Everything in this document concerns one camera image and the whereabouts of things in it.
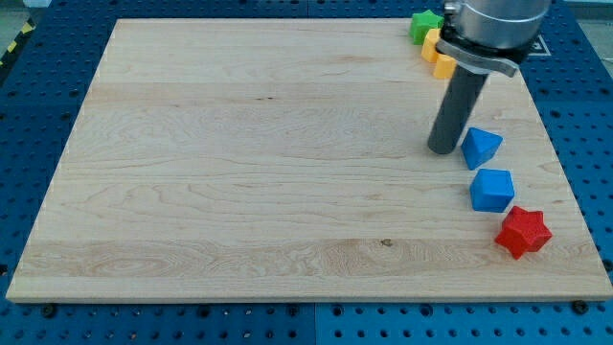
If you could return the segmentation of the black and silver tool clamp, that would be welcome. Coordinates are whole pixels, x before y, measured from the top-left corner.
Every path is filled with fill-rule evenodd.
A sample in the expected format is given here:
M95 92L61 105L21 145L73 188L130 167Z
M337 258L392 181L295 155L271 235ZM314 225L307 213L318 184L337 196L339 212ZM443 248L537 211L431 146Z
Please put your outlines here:
M516 37L501 27L485 28L476 33L462 33L456 26L444 24L437 50L455 58L473 74L498 72L513 77L532 47L532 38Z

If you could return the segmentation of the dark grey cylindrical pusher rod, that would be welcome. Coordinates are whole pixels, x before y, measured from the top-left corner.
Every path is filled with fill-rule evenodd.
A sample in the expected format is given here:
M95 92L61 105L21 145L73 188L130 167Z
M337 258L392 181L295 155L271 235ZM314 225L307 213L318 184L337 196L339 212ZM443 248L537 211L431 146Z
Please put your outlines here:
M468 118L488 78L459 66L446 88L427 146L437 154L449 154L457 146Z

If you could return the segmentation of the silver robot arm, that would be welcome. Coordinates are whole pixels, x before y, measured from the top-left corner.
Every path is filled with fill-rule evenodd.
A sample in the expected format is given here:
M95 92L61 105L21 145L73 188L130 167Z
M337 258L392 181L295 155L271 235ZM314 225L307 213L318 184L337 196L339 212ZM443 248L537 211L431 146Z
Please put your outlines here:
M456 60L427 145L452 152L488 76L514 77L528 56L550 0L444 0L439 53Z

